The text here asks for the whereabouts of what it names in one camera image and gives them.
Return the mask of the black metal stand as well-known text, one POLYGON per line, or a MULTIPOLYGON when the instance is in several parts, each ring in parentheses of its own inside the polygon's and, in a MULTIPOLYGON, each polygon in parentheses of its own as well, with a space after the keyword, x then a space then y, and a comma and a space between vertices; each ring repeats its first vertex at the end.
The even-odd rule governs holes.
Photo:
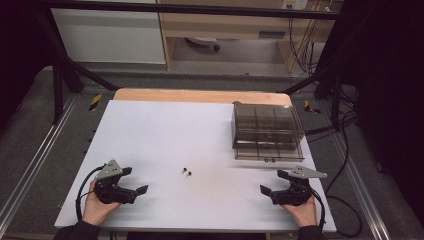
POLYGON ((62 84, 65 84, 72 93, 81 93, 84 86, 79 77, 80 74, 93 80, 107 90, 116 91, 119 89, 118 86, 107 82, 71 59, 66 51, 50 9, 47 7, 33 7, 31 13, 35 18, 35 24, 39 27, 44 49, 48 57, 52 60, 55 109, 54 124, 58 123, 64 115, 62 84))
POLYGON ((319 85, 314 96, 317 100, 324 99, 328 95, 332 97, 330 122, 336 129, 340 128, 341 75, 353 55, 354 45, 358 42, 360 31, 374 8, 375 3, 372 0, 364 0, 362 4, 359 3, 359 0, 351 2, 345 0, 342 10, 336 14, 335 26, 324 47, 324 52, 328 54, 328 57, 319 62, 318 69, 312 76, 282 90, 282 93, 291 95, 318 81, 319 85))

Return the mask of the person's right hand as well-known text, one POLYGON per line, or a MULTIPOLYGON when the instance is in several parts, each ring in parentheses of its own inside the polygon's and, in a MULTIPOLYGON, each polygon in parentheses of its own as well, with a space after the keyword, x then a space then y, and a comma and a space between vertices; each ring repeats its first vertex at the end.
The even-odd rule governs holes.
POLYGON ((313 196, 302 205, 283 205, 283 208, 292 216, 299 228, 318 225, 315 199, 313 196))

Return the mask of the white cabinet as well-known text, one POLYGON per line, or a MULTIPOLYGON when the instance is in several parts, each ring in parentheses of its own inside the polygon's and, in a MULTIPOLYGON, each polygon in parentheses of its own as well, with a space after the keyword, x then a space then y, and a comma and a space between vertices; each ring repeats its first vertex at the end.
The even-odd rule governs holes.
POLYGON ((166 62, 157 13, 53 9, 68 55, 79 62, 166 62))

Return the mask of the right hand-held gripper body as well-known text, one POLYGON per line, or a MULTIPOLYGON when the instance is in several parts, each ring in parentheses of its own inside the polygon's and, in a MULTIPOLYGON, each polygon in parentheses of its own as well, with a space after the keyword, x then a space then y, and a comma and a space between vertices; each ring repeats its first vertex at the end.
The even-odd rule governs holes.
POLYGON ((270 197, 274 205, 299 206, 305 203, 314 193, 309 180, 311 178, 326 178, 327 174, 304 166, 296 166, 287 172, 293 177, 286 190, 273 191, 270 197))

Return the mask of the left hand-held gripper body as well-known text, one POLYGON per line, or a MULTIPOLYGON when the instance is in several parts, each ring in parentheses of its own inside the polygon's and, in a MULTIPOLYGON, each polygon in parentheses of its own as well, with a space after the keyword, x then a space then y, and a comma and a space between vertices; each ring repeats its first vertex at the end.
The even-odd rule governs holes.
POLYGON ((122 169, 117 161, 112 159, 96 175, 94 192, 101 202, 105 204, 112 202, 133 204, 135 202, 136 191, 118 185, 119 180, 123 177, 122 169))

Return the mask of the aluminium floor rail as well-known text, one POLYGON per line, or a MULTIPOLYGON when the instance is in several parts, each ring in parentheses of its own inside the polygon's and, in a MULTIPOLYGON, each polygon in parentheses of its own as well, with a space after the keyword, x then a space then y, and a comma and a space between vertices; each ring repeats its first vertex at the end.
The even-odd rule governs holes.
POLYGON ((359 169, 354 163, 354 158, 350 155, 350 145, 347 139, 347 134, 344 131, 335 132, 333 140, 342 164, 344 165, 342 172, 345 173, 349 179, 351 188, 355 193, 356 199, 361 207, 374 239, 391 240, 391 236, 377 209, 377 205, 374 202, 365 181, 361 177, 359 169))
POLYGON ((23 199, 37 177, 46 158, 48 157, 52 147, 54 146, 58 136, 62 132, 63 127, 67 123, 76 102, 79 100, 79 94, 72 94, 66 101, 63 107, 63 115, 59 118, 56 124, 53 124, 41 145, 38 147, 31 162, 25 169, 22 177, 19 179, 16 187, 7 199, 5 205, 0 210, 0 236, 4 235, 10 223, 12 222, 16 212, 18 211, 23 199))

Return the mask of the smoky transparent compartment box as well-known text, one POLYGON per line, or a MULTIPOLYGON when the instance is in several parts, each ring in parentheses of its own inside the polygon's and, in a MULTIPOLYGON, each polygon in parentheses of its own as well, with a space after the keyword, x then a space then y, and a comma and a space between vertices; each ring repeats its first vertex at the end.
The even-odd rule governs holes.
POLYGON ((304 130, 293 105, 233 103, 236 160, 301 162, 304 130))

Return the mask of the wooden desk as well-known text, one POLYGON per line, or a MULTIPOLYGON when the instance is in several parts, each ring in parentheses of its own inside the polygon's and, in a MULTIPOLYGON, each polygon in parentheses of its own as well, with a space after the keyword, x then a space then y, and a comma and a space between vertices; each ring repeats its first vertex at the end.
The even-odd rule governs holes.
MULTIPOLYGON (((156 2, 293 10, 282 9, 283 0, 156 0, 156 2)), ((337 0, 308 0, 304 10, 337 12, 341 6, 337 0)), ((177 37, 274 41, 289 73, 300 68, 301 54, 307 47, 324 44, 327 41, 335 24, 333 20, 175 13, 161 13, 159 19, 165 41, 177 37)))

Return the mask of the office chair base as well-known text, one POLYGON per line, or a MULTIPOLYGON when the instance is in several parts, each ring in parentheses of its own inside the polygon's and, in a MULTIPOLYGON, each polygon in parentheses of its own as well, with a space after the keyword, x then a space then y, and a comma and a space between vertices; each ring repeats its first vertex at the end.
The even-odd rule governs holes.
POLYGON ((214 51, 220 50, 218 41, 215 38, 188 38, 188 41, 194 44, 212 47, 214 51))

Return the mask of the person's left hand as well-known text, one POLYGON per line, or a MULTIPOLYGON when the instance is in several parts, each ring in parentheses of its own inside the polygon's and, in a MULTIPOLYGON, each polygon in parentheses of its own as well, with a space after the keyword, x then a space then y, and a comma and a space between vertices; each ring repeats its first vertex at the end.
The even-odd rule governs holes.
POLYGON ((100 226, 120 206, 121 204, 117 202, 105 204, 97 198, 94 192, 90 191, 85 201, 82 220, 88 224, 100 226))

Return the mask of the black metal frame bar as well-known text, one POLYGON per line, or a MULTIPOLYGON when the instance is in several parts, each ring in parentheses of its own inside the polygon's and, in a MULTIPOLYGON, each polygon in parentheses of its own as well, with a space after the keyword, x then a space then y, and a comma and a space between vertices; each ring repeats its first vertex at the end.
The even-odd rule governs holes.
POLYGON ((342 20, 349 19, 352 14, 340 12, 321 12, 306 10, 277 10, 247 7, 223 7, 177 4, 149 4, 127 2, 103 2, 80 0, 36 0, 40 5, 57 9, 148 12, 148 13, 175 13, 175 14, 203 14, 226 16, 274 17, 293 19, 320 19, 342 20))

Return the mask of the wall power outlet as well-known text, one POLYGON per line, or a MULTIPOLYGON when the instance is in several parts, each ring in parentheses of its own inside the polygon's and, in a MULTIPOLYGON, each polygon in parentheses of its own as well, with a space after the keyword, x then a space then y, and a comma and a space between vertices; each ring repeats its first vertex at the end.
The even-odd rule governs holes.
POLYGON ((283 0, 282 9, 304 10, 308 0, 283 0))

